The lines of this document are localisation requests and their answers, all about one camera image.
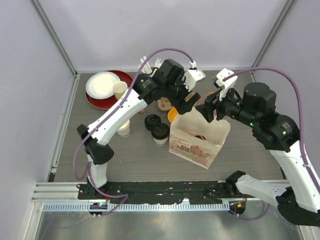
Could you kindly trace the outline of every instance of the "black cup lid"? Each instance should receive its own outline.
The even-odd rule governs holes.
[[[149,131],[152,130],[155,124],[159,123],[161,123],[161,118],[157,114],[150,114],[144,119],[145,128]]]
[[[170,128],[165,123],[157,123],[151,130],[151,135],[157,140],[165,139],[169,136]]]

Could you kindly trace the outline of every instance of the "white wall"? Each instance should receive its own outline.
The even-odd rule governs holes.
[[[310,161],[320,175],[320,1],[296,1],[260,66],[279,68],[297,83],[302,97],[305,144]],[[283,77],[257,72],[258,82],[269,84],[277,93],[278,112],[298,123],[296,95]]]
[[[78,71],[137,69],[159,48],[202,68],[249,67],[285,0],[40,0]],[[178,53],[161,54],[187,64]]]
[[[20,240],[49,172],[72,75],[28,0],[0,1],[0,234]]]

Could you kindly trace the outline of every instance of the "paper plate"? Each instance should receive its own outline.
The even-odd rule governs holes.
[[[125,82],[128,85],[128,87],[131,85],[133,79],[126,72],[119,70],[110,70],[109,72],[116,74],[120,78],[120,81]],[[110,109],[117,102],[117,99],[114,95],[105,99],[95,99],[89,96],[87,93],[85,93],[85,98],[90,105],[102,110]]]
[[[107,99],[114,95],[112,87],[117,81],[120,79],[113,72],[99,72],[86,82],[85,91],[91,98]]]

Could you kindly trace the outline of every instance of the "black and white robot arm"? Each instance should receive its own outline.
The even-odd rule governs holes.
[[[236,171],[226,180],[229,191],[254,196],[277,207],[293,224],[320,226],[320,194],[307,168],[311,169],[317,183],[320,180],[308,156],[309,164],[304,164],[297,124],[275,111],[276,93],[264,83],[247,84],[241,98],[233,88],[237,76],[223,81],[232,74],[227,69],[219,72],[213,79],[218,91],[196,109],[208,122],[213,121],[216,111],[217,120],[229,116],[251,127],[253,136],[282,167],[290,186],[284,188]]]
[[[133,89],[129,93],[128,89],[123,97],[98,120],[88,126],[82,124],[77,128],[80,137],[84,139],[111,115],[84,143],[88,161],[91,163],[91,177],[89,177],[91,184],[93,181],[95,186],[100,188],[107,183],[107,163],[114,155],[114,151],[108,143],[117,130],[134,114],[161,97],[168,98],[180,114],[191,111],[200,95],[196,93],[188,101],[185,101],[185,98],[196,86],[196,82],[205,77],[205,74],[196,69],[195,62],[190,63],[190,66],[191,68],[185,71],[184,67],[174,60],[165,60],[160,68],[152,74],[152,77],[146,73],[140,74]]]

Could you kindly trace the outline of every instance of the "red tray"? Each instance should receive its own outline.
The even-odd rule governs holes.
[[[128,85],[128,87],[131,85],[133,81],[132,77],[124,71],[110,70],[107,72],[116,74],[120,78],[120,81],[125,82]],[[87,92],[85,92],[85,98],[90,105],[92,105],[97,109],[102,109],[102,110],[109,110],[117,102],[117,99],[114,95],[105,99],[95,99],[93,97],[90,97],[87,94]]]

